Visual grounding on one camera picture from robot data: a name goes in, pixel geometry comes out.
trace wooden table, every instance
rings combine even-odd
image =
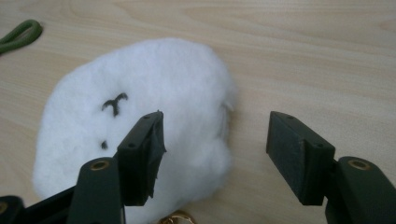
[[[137,41],[211,46],[238,86],[226,187],[185,210],[208,223],[326,223],[265,154],[270,111],[291,114],[396,184],[395,1],[0,1],[0,36],[27,19],[31,46],[0,56],[0,195],[37,203],[31,183],[43,107],[77,66]]]

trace cotton ball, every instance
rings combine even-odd
[[[127,97],[104,106],[121,94]],[[228,112],[235,95],[227,68],[213,50],[182,39],[136,43],[84,64],[59,82],[46,104],[35,190],[44,199],[74,186],[85,162],[112,157],[139,118],[161,110],[167,152],[154,198],[125,209],[128,223],[165,217],[224,185],[231,166],[225,143]]]

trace wooden surface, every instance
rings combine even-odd
[[[200,224],[326,223],[303,207],[265,154],[270,111],[291,114],[396,183],[395,1],[0,1],[0,36],[27,19],[31,46],[0,56],[0,195],[39,199],[31,184],[43,107],[79,65],[137,41],[175,36],[211,46],[239,88],[233,169]]]

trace gold object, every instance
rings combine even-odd
[[[7,211],[7,208],[8,208],[8,203],[0,202],[0,215],[5,213]]]
[[[350,160],[347,162],[350,166],[352,166],[353,168],[359,169],[359,170],[370,170],[371,166],[369,163],[365,162],[365,161],[360,161],[360,160]]]
[[[158,221],[157,224],[177,224],[180,219],[186,220],[190,224],[197,224],[194,218],[190,214],[180,210],[177,210],[168,217],[162,218],[160,221]]]
[[[97,161],[96,163],[91,164],[92,171],[99,171],[106,169],[110,163],[108,161]]]

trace black mark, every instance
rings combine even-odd
[[[116,97],[114,100],[108,100],[102,105],[102,111],[106,109],[109,105],[113,106],[113,115],[116,117],[120,113],[120,108],[119,108],[119,100],[128,100],[128,95],[125,94],[124,92],[121,93],[119,96]]]
[[[107,148],[108,148],[108,146],[107,146],[107,141],[103,142],[103,143],[100,145],[100,147],[101,147],[102,149],[107,149]]]

